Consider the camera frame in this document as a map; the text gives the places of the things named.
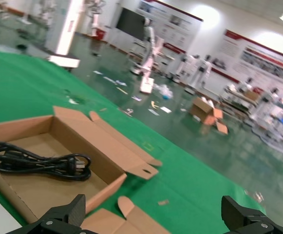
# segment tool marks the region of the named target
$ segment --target robotic arm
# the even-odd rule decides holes
[[[106,1],[104,0],[88,0],[86,3],[87,7],[87,16],[90,20],[90,32],[89,35],[92,37],[97,37],[97,28],[99,15],[102,14],[102,8],[106,5]]]

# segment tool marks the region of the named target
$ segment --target banner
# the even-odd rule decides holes
[[[283,54],[241,35],[226,31],[213,56],[213,71],[231,80],[254,79],[252,86],[262,90],[277,87],[283,95]]]
[[[155,35],[165,40],[164,47],[178,54],[189,49],[203,22],[158,0],[141,0],[136,12],[151,19]]]

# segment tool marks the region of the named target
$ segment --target debris on floor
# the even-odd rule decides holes
[[[116,83],[117,83],[117,84],[119,84],[119,85],[122,85],[122,86],[127,86],[127,84],[126,84],[126,83],[121,82],[121,81],[119,81],[119,80],[117,80],[117,81],[116,81]]]
[[[165,106],[161,107],[162,111],[165,111],[167,114],[171,113],[171,110]]]
[[[93,71],[93,72],[96,73],[97,75],[102,75],[102,73],[99,71]]]
[[[158,204],[159,204],[159,206],[165,206],[165,205],[169,204],[169,202],[170,201],[168,199],[166,199],[164,201],[159,201]]]
[[[125,92],[124,90],[122,90],[121,88],[117,87],[117,89],[125,94],[128,94],[127,92]]]
[[[141,99],[141,98],[136,97],[136,96],[132,96],[132,99],[134,99],[134,100],[136,100],[136,101],[142,101],[142,99]]]
[[[103,77],[103,78],[106,79],[106,80],[108,80],[108,81],[110,81],[110,82],[113,83],[113,84],[116,84],[116,81],[110,79],[109,77]]]
[[[154,110],[152,109],[148,109],[152,114],[154,114],[155,116],[159,116],[159,114],[157,112],[155,112]]]
[[[155,102],[154,102],[154,101],[151,101],[151,106],[152,106],[154,109],[157,109],[157,107],[159,107],[159,106],[155,105]]]

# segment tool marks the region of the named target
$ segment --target machine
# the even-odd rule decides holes
[[[85,208],[85,195],[77,195],[70,204],[53,207],[35,223],[7,234],[97,234],[80,228]]]
[[[221,217],[230,230],[226,234],[283,234],[283,227],[264,213],[242,207],[230,196],[222,197]],[[85,195],[78,195],[70,204],[51,208],[37,222],[7,234],[97,234],[79,227],[84,218]]]
[[[152,67],[156,56],[158,56],[160,50],[163,48],[164,40],[162,38],[157,38],[155,41],[154,29],[151,27],[151,21],[148,18],[145,18],[144,20],[144,31],[146,52],[141,63],[134,63],[131,72],[135,75],[142,76],[140,91],[142,93],[150,94],[154,85],[154,79],[150,78]]]

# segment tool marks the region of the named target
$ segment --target box on floor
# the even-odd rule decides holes
[[[160,161],[122,136],[97,113],[91,113],[95,116],[93,122],[79,111],[60,107],[54,110],[54,116],[0,123],[0,141],[44,157],[89,155],[92,176],[86,181],[65,181],[45,175],[0,173],[0,192],[29,223],[51,207],[70,203],[77,194],[85,194],[86,213],[90,212],[120,188],[127,177],[125,172],[144,179],[158,173],[150,164],[160,166]]]
[[[190,110],[190,113],[193,116],[197,116],[203,124],[216,125],[219,132],[228,134],[227,127],[219,121],[224,117],[223,111],[213,108],[201,98],[197,97],[193,101],[193,106]]]

